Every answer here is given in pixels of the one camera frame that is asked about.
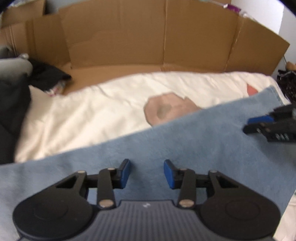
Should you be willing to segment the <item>purple white packaging bag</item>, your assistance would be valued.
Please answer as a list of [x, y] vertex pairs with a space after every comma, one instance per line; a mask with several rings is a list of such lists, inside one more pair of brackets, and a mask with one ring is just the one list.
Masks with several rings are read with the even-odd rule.
[[233, 4], [224, 4], [223, 8], [228, 9], [230, 11], [233, 11], [233, 12], [235, 12], [237, 14], [241, 12], [241, 8], [239, 8], [239, 7], [237, 7], [237, 6], [233, 5]]

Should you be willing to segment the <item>cream bear print bedsheet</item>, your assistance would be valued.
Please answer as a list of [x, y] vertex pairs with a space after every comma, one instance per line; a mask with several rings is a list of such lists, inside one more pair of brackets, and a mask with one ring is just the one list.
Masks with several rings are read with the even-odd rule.
[[259, 73], [198, 74], [155, 72], [129, 75], [85, 87], [66, 96], [48, 97], [30, 87], [31, 107], [16, 149], [18, 167], [34, 167], [41, 158], [89, 146], [149, 128], [144, 105], [149, 98], [174, 93], [200, 108], [249, 96], [248, 87], [262, 91], [275, 80]]

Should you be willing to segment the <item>grey plush toy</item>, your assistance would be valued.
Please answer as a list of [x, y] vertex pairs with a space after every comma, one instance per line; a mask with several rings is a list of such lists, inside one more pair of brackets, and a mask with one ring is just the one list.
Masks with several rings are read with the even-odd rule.
[[23, 74], [30, 76], [33, 65], [29, 61], [29, 55], [22, 53], [15, 56], [12, 48], [1, 45], [1, 78], [17, 78]]

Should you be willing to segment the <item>flattened brown cardboard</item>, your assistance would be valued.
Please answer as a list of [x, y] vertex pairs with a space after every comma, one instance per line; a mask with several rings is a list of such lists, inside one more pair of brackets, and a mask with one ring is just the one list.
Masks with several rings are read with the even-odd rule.
[[37, 1], [5, 11], [1, 43], [69, 73], [66, 93], [155, 71], [271, 75], [289, 47], [263, 25], [200, 1], [81, 1], [44, 10]]

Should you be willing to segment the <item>light blue denim jeans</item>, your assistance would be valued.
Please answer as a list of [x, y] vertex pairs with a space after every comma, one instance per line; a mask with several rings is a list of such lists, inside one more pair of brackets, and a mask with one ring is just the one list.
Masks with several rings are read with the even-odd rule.
[[295, 192], [295, 145], [269, 143], [260, 134], [246, 135], [249, 118], [282, 105], [274, 87], [189, 114], [145, 131], [75, 149], [37, 161], [1, 166], [1, 240], [17, 240], [12, 221], [16, 205], [84, 170], [98, 173], [132, 162], [127, 187], [117, 190], [117, 200], [177, 199], [165, 179], [163, 163], [204, 174], [217, 170], [275, 202], [284, 212]]

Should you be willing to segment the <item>black garment pile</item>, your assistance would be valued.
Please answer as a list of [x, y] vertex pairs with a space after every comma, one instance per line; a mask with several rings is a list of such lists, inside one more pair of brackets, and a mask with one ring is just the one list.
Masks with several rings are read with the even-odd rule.
[[71, 75], [55, 66], [34, 59], [29, 61], [33, 65], [30, 76], [1, 78], [1, 164], [14, 162], [16, 144], [31, 102], [29, 86], [48, 91], [60, 81], [71, 79]]

